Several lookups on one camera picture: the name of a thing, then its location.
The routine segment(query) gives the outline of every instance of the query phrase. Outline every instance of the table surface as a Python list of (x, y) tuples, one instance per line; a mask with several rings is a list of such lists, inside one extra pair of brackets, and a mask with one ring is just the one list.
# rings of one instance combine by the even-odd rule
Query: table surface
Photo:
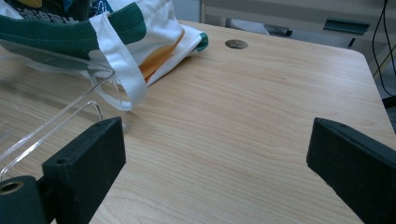
[(209, 47), (127, 113), (127, 162), (92, 223), (361, 223), (305, 158), (316, 117), (396, 148), (364, 57), (182, 23)]

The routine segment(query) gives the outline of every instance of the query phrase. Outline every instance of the bag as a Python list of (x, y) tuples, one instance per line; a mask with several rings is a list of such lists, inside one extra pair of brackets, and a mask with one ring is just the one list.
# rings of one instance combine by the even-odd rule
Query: bag
[(147, 86), (208, 45), (205, 33), (178, 23), (171, 0), (98, 2), (102, 14), (64, 23), (34, 10), (20, 10), (33, 19), (22, 20), (0, 0), (0, 39), (111, 66), (130, 98), (110, 102), (120, 110), (132, 110)]

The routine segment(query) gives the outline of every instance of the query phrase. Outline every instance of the green fabric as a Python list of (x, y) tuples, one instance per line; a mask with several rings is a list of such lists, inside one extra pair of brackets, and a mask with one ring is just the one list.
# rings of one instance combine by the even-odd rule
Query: green fabric
[(198, 52), (206, 49), (206, 47), (209, 45), (209, 37), (207, 36), (207, 34), (201, 33), (200, 36), (201, 36), (202, 40), (195, 48)]
[[(143, 14), (136, 3), (112, 13), (108, 19), (125, 45), (146, 35)], [(99, 49), (96, 32), (89, 21), (64, 24), (14, 20), (0, 15), (0, 38), (86, 60), (91, 50)]]

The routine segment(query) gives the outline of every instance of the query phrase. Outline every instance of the clear plastic container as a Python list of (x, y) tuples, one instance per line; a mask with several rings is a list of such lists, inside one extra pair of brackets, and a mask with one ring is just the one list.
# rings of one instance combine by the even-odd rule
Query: clear plastic container
[(0, 45), (2, 180), (38, 179), (41, 164), (88, 127), (124, 116), (108, 103), (125, 97), (113, 70), (3, 40)]

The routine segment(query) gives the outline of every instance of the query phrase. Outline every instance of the transparent plastic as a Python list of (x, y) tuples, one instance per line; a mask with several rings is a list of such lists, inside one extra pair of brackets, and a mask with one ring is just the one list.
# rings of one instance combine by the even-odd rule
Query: transparent plastic
[(125, 97), (112, 69), (3, 40), (0, 46), (0, 180), (38, 179), (41, 164), (88, 127), (124, 116), (108, 103)]

